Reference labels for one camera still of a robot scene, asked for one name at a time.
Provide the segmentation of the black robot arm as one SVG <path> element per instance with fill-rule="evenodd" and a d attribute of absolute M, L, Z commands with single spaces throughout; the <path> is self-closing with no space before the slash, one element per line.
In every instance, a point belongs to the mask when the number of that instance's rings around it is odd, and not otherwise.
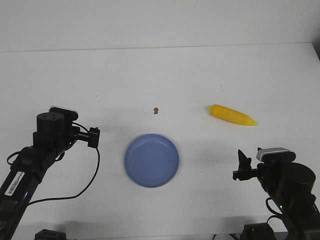
<path fill-rule="evenodd" d="M 307 166 L 295 162 L 296 154 L 282 147 L 258 148 L 259 164 L 251 167 L 251 158 L 238 151 L 238 169 L 232 178 L 247 181 L 257 178 L 263 190 L 279 208 L 269 211 L 280 219 L 287 229 L 288 240 L 318 240 L 320 238 L 320 211 L 312 189 L 315 173 Z"/>
<path fill-rule="evenodd" d="M 13 153 L 10 172 L 0 187 L 0 238 L 10 240 L 38 185 L 47 170 L 62 160 L 77 141 L 87 142 L 88 147 L 98 149 L 100 130 L 91 127 L 81 131 L 76 123 L 79 115 L 74 110 L 51 107 L 36 117 L 36 131 L 32 146 Z"/>

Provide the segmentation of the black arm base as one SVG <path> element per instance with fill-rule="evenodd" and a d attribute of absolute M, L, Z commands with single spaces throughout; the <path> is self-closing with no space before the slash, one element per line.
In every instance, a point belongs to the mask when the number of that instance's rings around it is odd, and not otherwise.
<path fill-rule="evenodd" d="M 246 224 L 240 235 L 241 240 L 275 240 L 275 233 L 268 223 Z"/>
<path fill-rule="evenodd" d="M 65 232 L 43 229 L 35 234 L 34 240 L 66 240 Z"/>

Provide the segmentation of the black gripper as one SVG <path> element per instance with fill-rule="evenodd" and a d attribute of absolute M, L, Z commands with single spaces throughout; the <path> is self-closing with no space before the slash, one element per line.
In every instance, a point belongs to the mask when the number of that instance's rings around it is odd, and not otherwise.
<path fill-rule="evenodd" d="M 100 129 L 98 127 L 91 127 L 88 132 L 81 132 L 75 134 L 75 138 L 80 141 L 87 142 L 90 148 L 98 148 L 100 141 Z"/>
<path fill-rule="evenodd" d="M 252 159 L 247 157 L 240 149 L 238 150 L 238 161 L 238 170 L 232 173 L 232 179 L 234 181 L 247 181 L 260 176 L 260 171 L 257 168 L 252 169 Z"/>

